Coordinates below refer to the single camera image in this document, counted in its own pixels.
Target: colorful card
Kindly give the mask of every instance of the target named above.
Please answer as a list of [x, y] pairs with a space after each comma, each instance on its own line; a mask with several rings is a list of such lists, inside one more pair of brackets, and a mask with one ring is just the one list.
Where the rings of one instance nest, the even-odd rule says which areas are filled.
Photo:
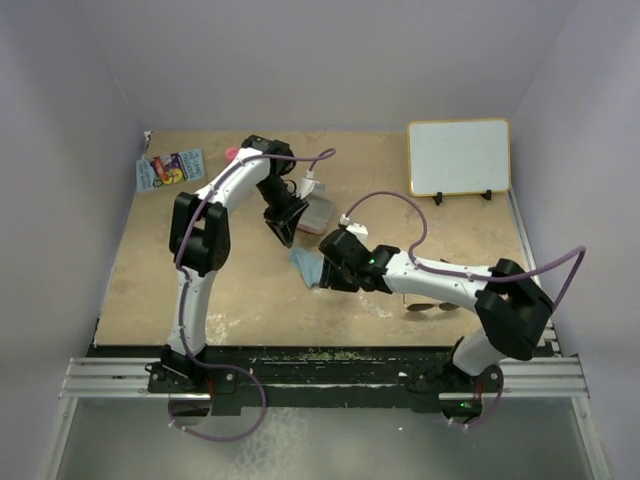
[[139, 192], [148, 192], [165, 185], [175, 185], [204, 177], [202, 150], [159, 155], [136, 162]]

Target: whiteboard frame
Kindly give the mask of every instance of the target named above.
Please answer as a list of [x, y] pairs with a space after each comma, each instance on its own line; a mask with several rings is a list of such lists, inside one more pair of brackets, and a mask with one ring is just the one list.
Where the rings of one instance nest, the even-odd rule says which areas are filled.
[[[407, 163], [409, 164], [409, 192], [414, 197], [435, 197], [439, 192], [433, 193], [416, 193], [413, 191], [413, 176], [411, 171], [411, 126], [421, 125], [426, 123], [470, 123], [470, 122], [488, 122], [488, 121], [503, 121], [507, 125], [507, 176], [508, 185], [505, 189], [493, 190], [492, 193], [502, 193], [511, 190], [511, 122], [506, 117], [487, 117], [487, 118], [457, 118], [457, 119], [438, 119], [438, 120], [417, 120], [409, 123], [407, 126]], [[479, 191], [465, 191], [465, 192], [442, 192], [443, 196], [453, 195], [477, 195], [486, 193], [487, 190]]]

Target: white plug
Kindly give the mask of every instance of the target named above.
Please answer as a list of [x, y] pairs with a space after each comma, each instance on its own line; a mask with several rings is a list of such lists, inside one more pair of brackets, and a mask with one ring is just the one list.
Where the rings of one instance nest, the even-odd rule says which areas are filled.
[[342, 215], [340, 215], [340, 220], [338, 221], [338, 224], [342, 225], [343, 227], [347, 227], [351, 224], [351, 219], [343, 213]]
[[300, 180], [300, 185], [298, 186], [298, 195], [300, 195], [300, 198], [305, 198], [312, 193], [323, 194], [325, 192], [327, 186], [313, 178], [313, 170], [307, 170], [307, 173], [305, 173], [305, 176]]

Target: sunglasses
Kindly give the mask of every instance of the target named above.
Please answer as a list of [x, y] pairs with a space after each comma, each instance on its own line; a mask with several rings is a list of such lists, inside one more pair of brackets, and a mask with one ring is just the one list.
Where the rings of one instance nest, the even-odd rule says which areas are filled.
[[449, 302], [442, 303], [410, 303], [407, 305], [406, 296], [402, 294], [402, 303], [404, 304], [404, 308], [407, 309], [408, 312], [424, 312], [427, 310], [431, 310], [432, 308], [439, 308], [443, 312], [452, 312], [453, 310], [457, 310], [460, 308], [460, 305], [455, 305]]

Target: blue cloth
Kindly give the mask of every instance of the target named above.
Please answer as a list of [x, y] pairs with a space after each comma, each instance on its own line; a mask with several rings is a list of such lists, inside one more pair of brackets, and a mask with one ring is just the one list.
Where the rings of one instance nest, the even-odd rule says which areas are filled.
[[296, 247], [289, 252], [289, 261], [300, 272], [304, 284], [308, 288], [315, 287], [320, 283], [322, 258], [319, 255], [314, 255], [304, 248]]

